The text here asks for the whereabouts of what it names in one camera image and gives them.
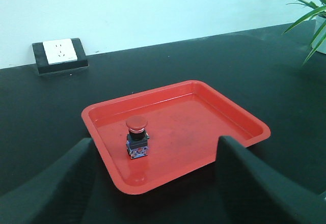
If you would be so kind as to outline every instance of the tray rim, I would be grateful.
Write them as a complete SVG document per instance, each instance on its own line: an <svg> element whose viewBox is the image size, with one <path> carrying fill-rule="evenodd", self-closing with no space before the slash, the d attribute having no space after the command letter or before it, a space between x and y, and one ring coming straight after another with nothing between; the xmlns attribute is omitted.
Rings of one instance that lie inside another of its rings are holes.
<svg viewBox="0 0 326 224"><path fill-rule="evenodd" d="M93 123L93 120L90 118L89 113L101 106L104 105L110 105L110 104L114 104L114 103L118 103L118 102L122 102L128 99L132 99L132 98L138 98L138 97L142 97L144 95L148 95L151 93L155 93L158 91L163 91L163 90L168 90L168 89L172 89L172 88L176 88L179 86L184 86L187 84L199 84L201 86L203 86L205 89L216 93L216 95L218 95L224 102L228 103L229 105L231 105L233 108L235 109L239 109L241 111L241 113L243 113L246 117L249 117L249 119L253 120L255 123L259 124L259 126L262 128L262 133L252 137L251 139L246 141L246 145L244 145L245 147L249 147L255 143L261 142L262 140L265 140L267 138L269 138L271 132L270 132L270 128L264 123L262 122L260 119L258 119L257 117L255 117L253 114L249 113L246 109L242 108L241 106L239 106L238 104L236 104L235 102L233 102L232 100L230 100L229 98L227 98L226 96L224 96L223 94L221 94L220 92L218 92L217 90L215 90L214 88L212 88L211 86L209 86L208 84L199 81L199 80L186 80L186 81L182 81L182 82L178 82L178 83L174 83L171 85L167 85L167 86L163 86L163 87L159 87L159 88L155 88L155 89L150 89L150 90L146 90L143 92L139 92L139 93L135 93L135 94L130 94L130 95L126 95L123 97L118 97L118 98L114 98L114 99L110 99L110 100L106 100L103 102L98 102L98 103L94 103L91 104L89 106L87 106L86 108L84 108L84 110L81 112L81 117L90 133L90 135L93 138L93 141L95 143L95 146L97 147L100 156L106 166L106 169L114 183L114 185L123 193L126 194L131 194L131 195L136 195L136 194L142 194L142 193L146 193L150 190L153 190L154 188L157 188L159 186L162 186L170 181L173 181L181 176L184 176L192 171L195 171L203 166L200 166L198 168L195 168L193 170L190 171L181 171L183 172L183 174L178 175L176 178L173 178L171 180L169 180L168 182L165 182L163 184L155 184L155 182L158 181L158 179L155 179L154 181L147 183L146 187L144 187L144 185L140 185L140 186L130 186L128 184L126 184L123 179L121 178L120 174L119 174L119 170L116 168L116 165L109 153L109 151L107 150L98 130L97 127L95 126L95 124Z"/></svg>

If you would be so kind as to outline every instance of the black table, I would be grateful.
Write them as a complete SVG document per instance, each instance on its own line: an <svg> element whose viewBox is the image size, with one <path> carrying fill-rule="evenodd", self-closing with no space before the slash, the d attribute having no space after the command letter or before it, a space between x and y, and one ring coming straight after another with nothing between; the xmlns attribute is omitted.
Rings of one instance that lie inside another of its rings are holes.
<svg viewBox="0 0 326 224"><path fill-rule="evenodd" d="M188 79L264 121L271 137L249 149L289 179L324 192L326 56L316 53L302 66L314 22L281 35L287 26L91 55L86 69L47 76L35 65L0 70L0 196L89 136L80 116L88 105ZM81 222L229 223L210 168L129 196L98 160Z"/></svg>

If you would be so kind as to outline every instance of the electrical outlet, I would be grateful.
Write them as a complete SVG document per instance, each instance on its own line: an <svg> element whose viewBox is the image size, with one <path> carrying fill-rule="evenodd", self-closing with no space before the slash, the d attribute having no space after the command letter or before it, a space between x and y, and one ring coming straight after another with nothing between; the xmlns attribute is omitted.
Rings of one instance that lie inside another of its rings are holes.
<svg viewBox="0 0 326 224"><path fill-rule="evenodd" d="M71 39L45 41L43 47L49 65L77 60Z"/></svg>

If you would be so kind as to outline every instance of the plastic tray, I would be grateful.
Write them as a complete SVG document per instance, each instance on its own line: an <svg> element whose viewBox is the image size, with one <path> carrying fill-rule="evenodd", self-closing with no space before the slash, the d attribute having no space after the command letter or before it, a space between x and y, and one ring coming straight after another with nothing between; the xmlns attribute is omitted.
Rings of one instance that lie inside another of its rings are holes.
<svg viewBox="0 0 326 224"><path fill-rule="evenodd" d="M132 115L147 118L145 157L126 150ZM270 136L263 122L201 81L189 80L97 103L81 114L115 186L141 194L215 161L220 135L245 147Z"/></svg>

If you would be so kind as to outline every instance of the plant pot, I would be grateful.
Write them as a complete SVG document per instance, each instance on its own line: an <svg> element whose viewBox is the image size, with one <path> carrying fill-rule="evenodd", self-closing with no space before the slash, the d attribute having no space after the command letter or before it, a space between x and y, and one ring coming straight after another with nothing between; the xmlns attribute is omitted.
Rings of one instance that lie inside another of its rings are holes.
<svg viewBox="0 0 326 224"><path fill-rule="evenodd" d="M326 18L321 17L321 16L317 16L316 17L316 24L315 24L315 32L319 29L319 27L323 24L323 22L326 21ZM315 39L315 41L313 41L313 43L311 44L311 46L314 48L317 43L319 42L320 38L326 33L326 28L324 28L319 35L317 36L317 38ZM326 41L324 40L324 42L317 48L318 52L324 53L326 54Z"/></svg>

